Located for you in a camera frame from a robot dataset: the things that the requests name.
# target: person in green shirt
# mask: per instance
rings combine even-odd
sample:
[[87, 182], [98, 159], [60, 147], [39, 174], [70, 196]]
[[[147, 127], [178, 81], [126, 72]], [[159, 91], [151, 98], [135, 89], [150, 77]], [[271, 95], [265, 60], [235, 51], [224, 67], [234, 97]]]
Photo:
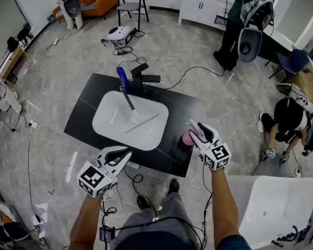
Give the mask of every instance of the person in green shirt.
[[239, 59], [238, 39], [240, 32], [244, 27], [240, 19], [242, 4], [249, 3], [253, 0], [234, 0], [234, 4], [228, 12], [226, 30], [223, 42], [219, 51], [215, 51], [213, 56], [224, 70], [232, 71]]

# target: white cabinet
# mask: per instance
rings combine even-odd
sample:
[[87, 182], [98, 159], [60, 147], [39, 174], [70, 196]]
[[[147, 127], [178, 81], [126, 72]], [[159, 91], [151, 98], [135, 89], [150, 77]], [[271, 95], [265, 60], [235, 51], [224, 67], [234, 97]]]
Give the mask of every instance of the white cabinet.
[[[227, 1], [227, 11], [233, 3], [233, 0]], [[181, 25], [182, 19], [187, 19], [225, 30], [225, 9], [226, 0], [181, 0], [178, 24]]]

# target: forearm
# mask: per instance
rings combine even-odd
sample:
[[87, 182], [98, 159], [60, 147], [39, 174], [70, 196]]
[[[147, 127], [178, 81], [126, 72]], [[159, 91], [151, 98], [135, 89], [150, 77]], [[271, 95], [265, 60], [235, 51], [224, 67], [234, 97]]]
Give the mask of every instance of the forearm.
[[295, 137], [291, 144], [288, 145], [287, 149], [286, 149], [286, 152], [289, 154], [292, 149], [298, 144], [298, 142], [300, 141], [300, 139], [298, 137]]
[[214, 243], [217, 246], [229, 235], [239, 234], [238, 210], [222, 169], [212, 174], [212, 213], [214, 225]]
[[92, 198], [89, 195], [86, 196], [71, 230], [71, 243], [75, 242], [91, 246], [94, 244], [98, 228], [101, 202], [102, 195], [97, 198]]
[[268, 147], [270, 149], [275, 149], [275, 137], [277, 133], [278, 133], [278, 124], [273, 126], [270, 131], [269, 141], [268, 141]]

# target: blue bottle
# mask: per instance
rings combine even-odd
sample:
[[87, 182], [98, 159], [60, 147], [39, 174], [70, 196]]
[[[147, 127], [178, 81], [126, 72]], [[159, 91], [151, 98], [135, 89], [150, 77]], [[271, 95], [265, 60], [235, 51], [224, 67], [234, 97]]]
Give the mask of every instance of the blue bottle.
[[121, 80], [121, 84], [124, 86], [124, 88], [126, 90], [129, 90], [130, 89], [130, 84], [129, 84], [128, 80], [127, 80], [127, 77], [126, 77], [124, 69], [122, 67], [117, 67], [116, 71], [117, 71], [117, 74], [119, 76], [119, 79]]

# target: blue chair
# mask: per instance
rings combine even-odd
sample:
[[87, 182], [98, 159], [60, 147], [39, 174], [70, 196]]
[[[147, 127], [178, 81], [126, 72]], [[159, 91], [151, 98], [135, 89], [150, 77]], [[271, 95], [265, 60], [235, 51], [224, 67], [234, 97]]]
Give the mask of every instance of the blue chair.
[[289, 72], [292, 74], [298, 74], [309, 63], [309, 58], [306, 52], [299, 49], [293, 49], [290, 57], [284, 56], [280, 53], [277, 53], [277, 57], [280, 61], [280, 66], [277, 68], [275, 73], [269, 77], [269, 79], [275, 76], [282, 69], [284, 69], [286, 73]]

